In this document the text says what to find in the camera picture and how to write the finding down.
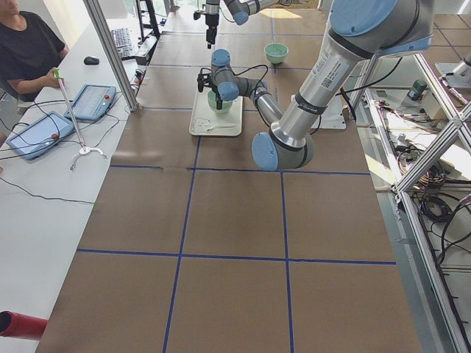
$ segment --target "white desk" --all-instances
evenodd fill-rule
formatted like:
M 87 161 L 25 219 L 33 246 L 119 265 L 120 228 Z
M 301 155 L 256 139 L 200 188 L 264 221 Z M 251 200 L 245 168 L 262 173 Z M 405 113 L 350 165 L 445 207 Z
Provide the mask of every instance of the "white desk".
M 88 55 L 99 57 L 100 64 L 84 65 L 83 59 Z M 135 61 L 127 60 L 123 64 L 131 78 L 137 68 Z M 86 83 L 115 85 L 120 91 L 92 26 L 85 30 L 61 63 L 60 75 L 65 79 L 70 99 Z M 45 88 L 36 102 L 55 99 L 63 99 L 60 90 Z M 62 103 L 42 106 L 42 109 L 64 113 L 66 106 Z M 99 144 L 108 159 L 96 153 L 89 154 L 79 158 L 75 170 L 70 171 L 71 158 L 79 151 L 79 145 L 64 142 L 33 161 L 22 158 L 0 160 L 0 166 L 4 169 L 0 177 L 33 194 L 94 202 L 128 113 L 126 102 L 121 97 L 109 112 L 118 121 L 105 116 L 82 131 L 86 144 L 95 146 L 104 133 L 118 122 Z M 33 107 L 21 121 L 31 123 L 41 116 L 43 113 Z M 67 140 L 77 141 L 77 135 Z M 12 151 L 5 151 L 7 147 L 3 145 L 0 158 L 15 155 Z M 31 197 L 0 180 L 0 311 L 49 317 L 92 207 L 91 204 Z M 30 353 L 36 346 L 35 341 L 0 338 L 2 353 Z

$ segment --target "blue tablet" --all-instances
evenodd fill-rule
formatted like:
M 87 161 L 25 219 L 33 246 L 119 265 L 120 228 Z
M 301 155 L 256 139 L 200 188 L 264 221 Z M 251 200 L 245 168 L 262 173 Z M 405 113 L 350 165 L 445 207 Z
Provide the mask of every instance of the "blue tablet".
M 25 160 L 32 160 L 46 153 L 60 139 L 73 131 L 72 122 L 53 111 L 6 142 Z
M 97 121 L 110 108 L 116 95 L 116 87 L 102 85 L 84 85 L 72 102 L 72 109 L 77 120 Z M 66 118 L 71 118 L 68 111 Z

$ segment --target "red cup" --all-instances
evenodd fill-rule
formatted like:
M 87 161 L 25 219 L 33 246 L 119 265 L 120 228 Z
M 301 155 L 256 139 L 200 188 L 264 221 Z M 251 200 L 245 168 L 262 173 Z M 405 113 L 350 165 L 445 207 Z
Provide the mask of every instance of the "red cup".
M 40 340 L 46 329 L 45 318 L 3 311 L 0 313 L 0 336 Z

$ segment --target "black mouse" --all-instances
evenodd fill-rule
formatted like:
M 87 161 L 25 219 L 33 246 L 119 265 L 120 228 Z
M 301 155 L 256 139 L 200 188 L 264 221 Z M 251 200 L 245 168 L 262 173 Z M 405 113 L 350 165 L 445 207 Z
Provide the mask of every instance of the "black mouse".
M 98 57 L 86 57 L 83 63 L 86 65 L 98 65 L 100 64 L 100 59 Z

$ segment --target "bowl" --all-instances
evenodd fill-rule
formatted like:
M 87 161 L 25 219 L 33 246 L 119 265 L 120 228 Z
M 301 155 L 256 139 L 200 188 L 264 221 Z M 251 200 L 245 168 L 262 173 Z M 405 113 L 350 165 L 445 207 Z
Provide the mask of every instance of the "bowl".
M 216 94 L 212 90 L 210 90 L 208 92 L 208 104 L 209 104 L 210 108 L 216 114 L 225 114 L 233 106 L 233 101 L 222 101 L 222 109 L 217 110 L 217 108 L 216 108 Z
M 272 64 L 281 64 L 288 55 L 288 47 L 280 43 L 272 43 L 265 47 L 265 55 Z

